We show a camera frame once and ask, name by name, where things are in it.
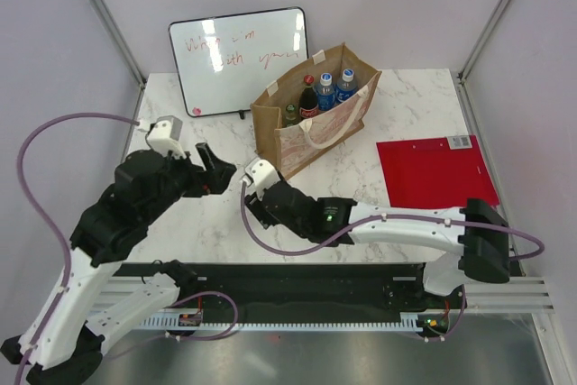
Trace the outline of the Coca-Cola glass bottle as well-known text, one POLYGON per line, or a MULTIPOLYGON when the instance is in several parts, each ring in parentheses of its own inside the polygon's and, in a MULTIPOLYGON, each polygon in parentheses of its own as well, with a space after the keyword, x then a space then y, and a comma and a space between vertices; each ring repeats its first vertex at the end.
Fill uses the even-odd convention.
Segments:
POLYGON ((305 75, 303 78, 304 89, 298 101, 299 117, 302 120, 313 118, 319 112, 314 82, 315 79, 312 75, 305 75))

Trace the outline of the clear soda water bottle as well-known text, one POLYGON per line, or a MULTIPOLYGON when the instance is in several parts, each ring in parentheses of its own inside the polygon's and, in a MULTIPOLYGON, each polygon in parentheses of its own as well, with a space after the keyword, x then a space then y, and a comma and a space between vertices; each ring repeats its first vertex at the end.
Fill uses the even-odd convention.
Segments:
POLYGON ((290 127, 290 126, 295 126, 299 124, 299 120, 297 118, 295 119, 286 119, 284 122, 284 127, 290 127))

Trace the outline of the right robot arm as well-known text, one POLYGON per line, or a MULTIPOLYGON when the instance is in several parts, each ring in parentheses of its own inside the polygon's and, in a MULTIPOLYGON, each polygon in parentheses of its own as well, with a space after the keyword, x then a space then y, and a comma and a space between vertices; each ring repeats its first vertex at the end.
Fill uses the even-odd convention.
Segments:
POLYGON ((351 198, 312 198, 282 180, 261 194, 243 193, 241 216, 268 228, 282 225, 311 247, 311 254, 341 244, 390 243, 441 252, 425 263, 413 284, 415 301, 433 307, 456 288, 477 281, 510 280, 508 223, 488 203, 470 198, 464 207, 407 209, 371 206, 351 198))

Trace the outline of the brown canvas tote bag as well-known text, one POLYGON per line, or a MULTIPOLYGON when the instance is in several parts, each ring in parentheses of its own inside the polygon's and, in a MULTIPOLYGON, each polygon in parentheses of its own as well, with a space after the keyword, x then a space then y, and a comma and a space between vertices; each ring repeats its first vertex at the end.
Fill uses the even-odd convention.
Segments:
POLYGON ((313 161, 364 127, 381 72, 361 60, 345 44, 321 50, 269 83, 251 104, 257 154, 290 179, 313 161), (304 77, 319 79, 352 69, 358 90, 349 99, 310 120, 283 125, 286 106, 296 103, 305 88, 304 77))

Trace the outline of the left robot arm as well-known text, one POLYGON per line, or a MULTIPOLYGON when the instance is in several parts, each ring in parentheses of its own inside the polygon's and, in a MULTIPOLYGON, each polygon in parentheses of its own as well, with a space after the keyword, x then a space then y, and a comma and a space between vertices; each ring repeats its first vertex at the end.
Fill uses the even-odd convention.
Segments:
POLYGON ((236 167, 218 159, 205 143, 203 163, 188 153, 140 150, 116 167, 114 182, 86 209, 73 231, 60 283, 22 335, 5 340, 2 355, 19 367, 16 380, 31 384, 81 384, 108 351, 148 316, 197 299, 197 276, 173 260, 132 295, 90 316, 96 298, 121 268, 149 227, 181 198, 223 194, 236 167))

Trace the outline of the blue-label water bottle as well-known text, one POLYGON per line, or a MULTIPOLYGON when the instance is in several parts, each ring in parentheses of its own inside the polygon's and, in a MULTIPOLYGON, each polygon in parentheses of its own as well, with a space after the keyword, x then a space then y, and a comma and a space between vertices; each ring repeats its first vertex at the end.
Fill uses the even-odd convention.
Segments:
POLYGON ((355 73, 352 69, 345 69, 335 85, 336 103, 341 104, 353 96, 358 89, 355 73))
POLYGON ((335 105, 335 90, 333 77, 330 73, 322 73, 315 86, 318 109, 321 112, 331 110, 335 105))

